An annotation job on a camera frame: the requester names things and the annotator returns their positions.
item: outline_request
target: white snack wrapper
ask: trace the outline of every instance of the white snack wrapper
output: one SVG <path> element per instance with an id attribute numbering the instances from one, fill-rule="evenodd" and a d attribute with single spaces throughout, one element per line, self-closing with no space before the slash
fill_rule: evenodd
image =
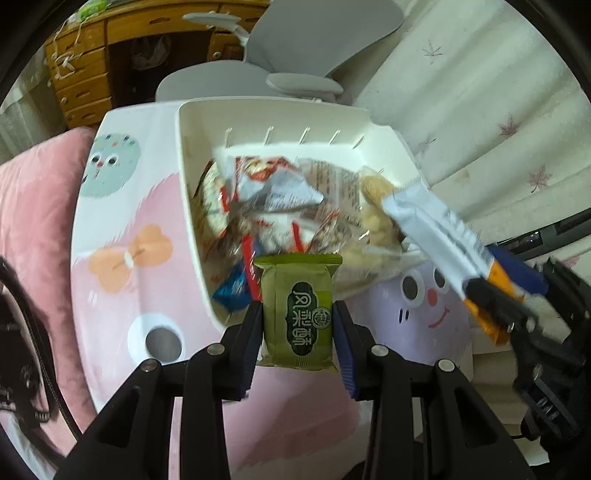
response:
<path id="1" fill-rule="evenodd" d="M 230 199 L 250 209 L 277 212 L 318 205 L 324 199 L 285 157 L 235 157 L 229 165 Z"/>
<path id="2" fill-rule="evenodd" d="M 393 218 L 465 299 L 463 284 L 488 278 L 494 257 L 462 219 L 418 181 L 382 200 Z"/>

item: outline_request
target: blue wrapper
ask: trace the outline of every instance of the blue wrapper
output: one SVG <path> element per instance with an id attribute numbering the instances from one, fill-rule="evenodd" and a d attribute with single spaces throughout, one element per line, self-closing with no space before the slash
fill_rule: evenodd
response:
<path id="1" fill-rule="evenodd" d="M 251 304 L 251 291 L 244 273 L 244 261 L 240 260 L 228 278 L 213 293 L 212 298 L 226 307 L 228 312 L 243 310 Z"/>

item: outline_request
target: white curtain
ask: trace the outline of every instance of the white curtain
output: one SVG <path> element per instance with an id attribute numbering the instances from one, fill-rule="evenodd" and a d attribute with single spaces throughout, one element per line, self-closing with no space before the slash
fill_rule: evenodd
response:
<path id="1" fill-rule="evenodd" d="M 66 130 L 40 48 L 0 106 L 0 163 Z"/>
<path id="2" fill-rule="evenodd" d="M 504 0 L 396 2 L 401 29 L 335 74 L 344 102 L 401 132 L 433 191 L 485 243 L 591 207 L 591 107 L 547 40 Z M 558 256 L 587 260 L 590 248 Z M 544 321 L 564 333 L 548 308 Z M 480 393 L 515 429 L 525 406 L 511 392 L 512 352 L 477 355 L 474 368 Z"/>

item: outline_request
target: pink cushion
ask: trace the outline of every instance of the pink cushion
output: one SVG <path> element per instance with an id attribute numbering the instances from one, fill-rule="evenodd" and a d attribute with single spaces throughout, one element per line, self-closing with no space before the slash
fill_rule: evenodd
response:
<path id="1" fill-rule="evenodd" d="M 0 167 L 0 255 L 17 272 L 51 340 L 57 382 L 84 431 L 96 416 L 72 317 L 70 246 L 74 210 L 94 132 L 76 128 Z M 61 417 L 44 430 L 67 453 L 75 441 Z"/>

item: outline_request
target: green snack package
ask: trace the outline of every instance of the green snack package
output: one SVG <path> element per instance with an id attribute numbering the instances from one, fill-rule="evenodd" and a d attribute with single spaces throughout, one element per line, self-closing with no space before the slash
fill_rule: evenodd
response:
<path id="1" fill-rule="evenodd" d="M 323 370 L 332 362 L 332 275 L 340 255 L 261 257 L 267 353 L 260 365 Z"/>

